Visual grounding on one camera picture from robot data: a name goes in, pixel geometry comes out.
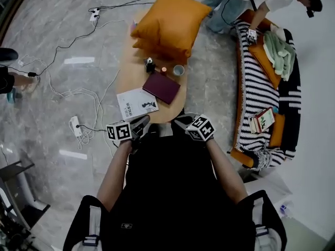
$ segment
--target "white cup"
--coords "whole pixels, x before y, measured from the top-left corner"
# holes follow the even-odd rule
[[[173,68],[173,74],[175,76],[181,76],[183,75],[185,72],[185,69],[184,67],[182,67],[181,65],[176,65],[174,68]]]

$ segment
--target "gray marble floor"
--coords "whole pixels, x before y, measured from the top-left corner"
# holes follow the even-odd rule
[[[20,57],[27,54],[49,64],[57,45],[67,46],[75,37],[93,30],[89,21],[90,7],[128,1],[132,0],[25,0],[12,21],[3,47],[15,49]],[[79,39],[71,48],[59,50],[49,68],[53,88],[62,93],[83,87],[101,98],[119,69],[128,23],[138,10],[149,6],[127,6],[103,12],[99,26],[110,20],[125,21],[109,23],[89,37]],[[72,57],[93,57],[94,62],[64,63]],[[12,66],[20,68],[17,62]],[[43,69],[39,61],[23,67],[24,71]],[[229,36],[213,34],[202,25],[188,71],[186,112],[209,116],[217,129],[217,142],[224,151],[230,149],[238,84],[234,41]],[[35,232],[61,249],[82,197],[96,194],[110,163],[110,151],[101,133],[96,133],[89,144],[78,150],[78,141],[69,129],[69,119],[74,115],[81,123],[93,126],[93,98],[84,94],[62,98],[52,92],[48,73],[44,73],[32,95],[24,95],[14,105],[1,96],[0,106],[0,141],[8,162],[33,161],[35,167],[28,174],[32,190],[39,200],[51,204],[35,226]],[[121,119],[115,84],[108,89],[102,106],[103,125]],[[100,116],[101,112],[97,128],[101,127]],[[114,153],[115,148],[111,144],[110,147]],[[82,153],[87,158],[62,155],[60,150]]]

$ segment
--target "green towel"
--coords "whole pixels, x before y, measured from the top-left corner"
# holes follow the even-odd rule
[[[295,50],[271,31],[264,33],[263,48],[275,73],[281,75],[284,81],[288,81],[293,70]]]

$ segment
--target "book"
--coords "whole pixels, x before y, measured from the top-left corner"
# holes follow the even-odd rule
[[[180,84],[157,72],[151,74],[143,85],[145,91],[158,97],[166,104],[173,101],[179,88]]]
[[[117,94],[116,97],[124,120],[159,110],[155,96],[142,88]]]
[[[274,123],[272,108],[269,107],[249,118],[252,133],[262,133]]]

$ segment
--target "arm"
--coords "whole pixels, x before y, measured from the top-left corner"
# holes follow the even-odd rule
[[[123,190],[127,158],[130,152],[131,141],[126,140],[121,142],[99,188],[97,199],[104,205],[107,211],[112,209]]]
[[[214,139],[206,142],[218,180],[229,198],[237,204],[248,196],[241,177]]]
[[[265,18],[266,14],[269,12],[269,8],[267,7],[266,3],[263,2],[257,9],[255,16],[252,19],[249,29],[256,30],[258,25],[262,22]]]

